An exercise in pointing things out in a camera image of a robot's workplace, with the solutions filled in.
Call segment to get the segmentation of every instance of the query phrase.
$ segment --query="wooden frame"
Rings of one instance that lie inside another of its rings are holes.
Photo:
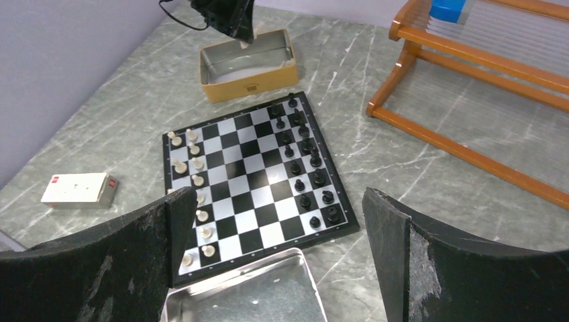
[[[552,3],[538,0],[486,1],[529,11],[538,15],[546,15],[554,19],[569,21],[569,8],[561,5],[554,5]],[[393,71],[389,74],[382,86],[377,90],[377,92],[375,92],[368,103],[366,109],[367,116],[379,118],[417,138],[426,141],[429,144],[432,144],[433,146],[443,149],[446,152],[471,163],[474,166],[477,166],[499,178],[502,178],[503,180],[550,201],[561,208],[569,210],[569,194],[564,191],[556,189],[522,172],[505,166],[496,160],[466,148],[447,137],[435,133],[418,123],[382,107],[395,87],[403,79],[407,71],[419,58],[569,113],[569,100],[561,96],[553,95],[541,89],[524,85],[518,81],[501,77],[475,66],[459,62],[453,58],[443,56],[437,52],[424,50],[424,46],[432,48],[439,52],[443,52],[444,54],[450,54],[453,57],[491,68],[495,71],[514,76],[523,81],[539,85],[543,88],[569,95],[569,78],[538,69],[530,65],[522,64],[502,56],[491,54],[484,50],[460,44],[443,37],[435,36],[425,32],[424,30],[411,26],[409,22],[413,21],[416,18],[419,9],[421,9],[421,7],[425,7],[425,4],[428,4],[429,2],[430,1],[428,0],[408,0],[393,20],[389,31],[389,38],[394,41],[403,38],[405,43],[403,44],[401,55],[399,56]]]

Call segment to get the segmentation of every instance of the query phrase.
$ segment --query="chessboard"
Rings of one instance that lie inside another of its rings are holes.
[[[166,193],[198,210],[177,286],[360,226],[304,92],[162,136]]]

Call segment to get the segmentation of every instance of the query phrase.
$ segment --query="open box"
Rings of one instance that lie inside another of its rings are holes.
[[[292,86],[299,81],[295,51],[286,30],[202,48],[200,83],[212,103]]]

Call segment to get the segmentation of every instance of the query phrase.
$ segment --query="wall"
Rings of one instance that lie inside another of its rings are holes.
[[[158,0],[0,3],[0,187],[165,17]]]
[[[255,0],[255,4],[311,15],[340,18],[380,27],[391,21],[407,0]]]

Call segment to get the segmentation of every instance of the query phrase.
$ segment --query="cardboard box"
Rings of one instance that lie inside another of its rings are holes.
[[[237,40],[202,48],[200,83],[212,103],[292,86],[299,81],[289,33],[258,34],[253,44]]]
[[[61,209],[108,209],[119,181],[108,173],[54,174],[42,203]]]

